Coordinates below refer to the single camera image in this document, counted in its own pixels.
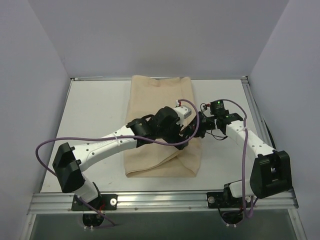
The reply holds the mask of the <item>beige surgical wrap cloth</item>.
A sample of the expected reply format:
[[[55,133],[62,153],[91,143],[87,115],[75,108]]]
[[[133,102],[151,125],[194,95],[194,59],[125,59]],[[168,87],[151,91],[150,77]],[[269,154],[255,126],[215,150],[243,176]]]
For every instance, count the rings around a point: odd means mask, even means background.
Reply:
[[[161,108],[175,107],[176,100],[195,102],[192,81],[189,77],[156,80],[134,75],[131,78],[130,98],[126,122],[155,114]],[[146,144],[123,153],[125,175],[128,178],[194,178],[201,166],[202,142],[190,140],[187,147]]]

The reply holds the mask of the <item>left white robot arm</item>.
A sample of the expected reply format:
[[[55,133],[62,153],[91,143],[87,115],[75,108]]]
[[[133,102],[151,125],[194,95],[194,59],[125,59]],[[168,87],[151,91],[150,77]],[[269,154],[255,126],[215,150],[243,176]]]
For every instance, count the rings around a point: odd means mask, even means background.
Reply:
[[[83,172],[101,160],[157,139],[183,149],[187,143],[180,132],[191,113],[187,106],[165,106],[156,114],[136,118],[98,141],[76,146],[70,146],[67,142],[61,144],[52,166],[62,192],[74,193],[83,199],[88,209],[97,209],[101,203],[98,188]]]

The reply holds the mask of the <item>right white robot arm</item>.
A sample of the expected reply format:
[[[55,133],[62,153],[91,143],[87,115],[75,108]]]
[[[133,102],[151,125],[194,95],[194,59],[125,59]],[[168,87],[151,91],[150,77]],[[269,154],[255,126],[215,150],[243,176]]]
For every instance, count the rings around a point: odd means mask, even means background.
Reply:
[[[289,154],[260,139],[239,114],[206,117],[200,112],[199,121],[196,137],[204,138],[207,131],[220,130],[245,150],[245,178],[228,184],[229,189],[222,193],[225,205],[234,206],[242,196],[264,199],[293,187]]]

